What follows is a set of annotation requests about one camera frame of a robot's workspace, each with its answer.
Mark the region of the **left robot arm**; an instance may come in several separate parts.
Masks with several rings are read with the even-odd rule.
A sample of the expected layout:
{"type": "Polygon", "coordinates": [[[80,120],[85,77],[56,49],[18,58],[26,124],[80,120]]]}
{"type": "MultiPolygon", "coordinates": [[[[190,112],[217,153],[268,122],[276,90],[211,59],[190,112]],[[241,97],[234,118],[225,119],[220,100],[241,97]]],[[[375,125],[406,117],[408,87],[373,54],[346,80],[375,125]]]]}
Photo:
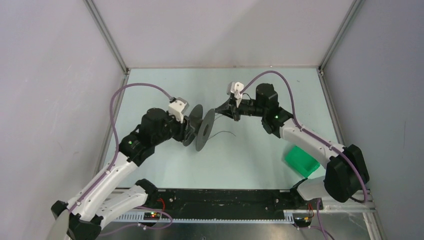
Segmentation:
{"type": "Polygon", "coordinates": [[[171,139],[184,146],[192,143],[202,122],[203,107],[196,105],[189,115],[183,112],[184,107],[172,104],[168,110],[149,109],[141,123],[118,144],[112,160],[76,196],[52,205],[55,223],[47,239],[95,240],[122,214],[141,206],[156,206],[156,187],[146,179],[138,180],[114,198],[108,196],[155,153],[156,146],[171,139]]]}

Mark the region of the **dark grey cable spool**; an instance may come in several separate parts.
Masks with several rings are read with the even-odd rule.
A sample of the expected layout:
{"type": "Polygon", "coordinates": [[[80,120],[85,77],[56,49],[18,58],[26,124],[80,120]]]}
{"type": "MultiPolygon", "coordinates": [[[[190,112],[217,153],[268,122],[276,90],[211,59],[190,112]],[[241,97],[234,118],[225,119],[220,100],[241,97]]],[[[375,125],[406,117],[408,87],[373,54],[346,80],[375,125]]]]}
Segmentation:
{"type": "Polygon", "coordinates": [[[203,116],[203,106],[197,104],[189,116],[185,116],[187,120],[187,128],[185,130],[183,146],[188,147],[195,142],[195,150],[200,152],[206,145],[215,122],[215,110],[211,108],[205,116],[203,116]]]}

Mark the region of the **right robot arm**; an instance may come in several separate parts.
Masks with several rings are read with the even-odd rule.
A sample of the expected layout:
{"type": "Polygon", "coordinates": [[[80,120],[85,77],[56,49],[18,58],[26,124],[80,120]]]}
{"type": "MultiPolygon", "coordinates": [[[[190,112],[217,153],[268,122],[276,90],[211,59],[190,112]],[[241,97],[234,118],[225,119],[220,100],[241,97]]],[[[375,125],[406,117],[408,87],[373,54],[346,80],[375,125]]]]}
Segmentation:
{"type": "Polygon", "coordinates": [[[242,99],[240,82],[230,86],[235,89],[229,90],[229,99],[215,108],[217,114],[234,121],[239,121],[241,116],[260,117],[268,134],[294,144],[324,167],[324,176],[306,178],[292,187],[295,192],[290,201],[295,208],[304,209],[311,200],[323,197],[344,203],[366,188],[370,176],[358,146],[333,143],[296,122],[294,115],[279,105],[278,93],[272,84],[259,84],[254,99],[242,99]]]}

